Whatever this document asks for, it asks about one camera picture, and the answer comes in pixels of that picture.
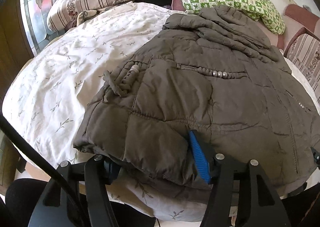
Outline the brown quilted hooded jacket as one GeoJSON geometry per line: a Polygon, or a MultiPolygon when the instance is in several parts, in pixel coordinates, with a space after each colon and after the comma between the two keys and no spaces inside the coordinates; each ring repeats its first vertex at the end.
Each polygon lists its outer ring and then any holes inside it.
{"type": "Polygon", "coordinates": [[[140,183],[204,203],[189,132],[217,152],[256,159],[279,194],[316,169],[319,114],[283,55],[225,5],[171,15],[159,34],[111,72],[88,104],[73,145],[120,164],[140,183]]]}

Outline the white floral bed quilt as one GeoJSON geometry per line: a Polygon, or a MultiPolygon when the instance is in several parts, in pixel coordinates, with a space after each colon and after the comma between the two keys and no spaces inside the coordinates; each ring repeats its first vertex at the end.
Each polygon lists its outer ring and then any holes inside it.
{"type": "MultiPolygon", "coordinates": [[[[14,79],[3,101],[5,118],[52,166],[63,160],[86,161],[91,153],[80,152],[73,142],[88,104],[104,85],[105,72],[130,59],[175,13],[179,12],[153,4],[127,3],[71,29],[50,43],[14,79]]],[[[310,86],[284,59],[319,114],[310,86]]],[[[140,183],[124,168],[108,195],[169,221],[198,222],[207,203],[169,197],[140,183]]]]}

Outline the striped pillow at right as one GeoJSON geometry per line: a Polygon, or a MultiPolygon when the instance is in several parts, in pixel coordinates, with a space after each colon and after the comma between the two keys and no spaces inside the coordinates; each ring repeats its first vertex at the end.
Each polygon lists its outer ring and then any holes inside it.
{"type": "Polygon", "coordinates": [[[286,58],[305,76],[319,102],[319,41],[306,33],[298,36],[290,45],[286,58]]]}

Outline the stained glass window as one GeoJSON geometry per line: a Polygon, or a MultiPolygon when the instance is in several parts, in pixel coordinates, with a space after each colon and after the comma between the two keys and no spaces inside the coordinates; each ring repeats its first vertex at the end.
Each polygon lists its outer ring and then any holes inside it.
{"type": "Polygon", "coordinates": [[[52,5],[53,0],[20,0],[24,30],[34,56],[53,39],[65,33],[64,30],[52,31],[47,26],[47,16],[52,5]]]}

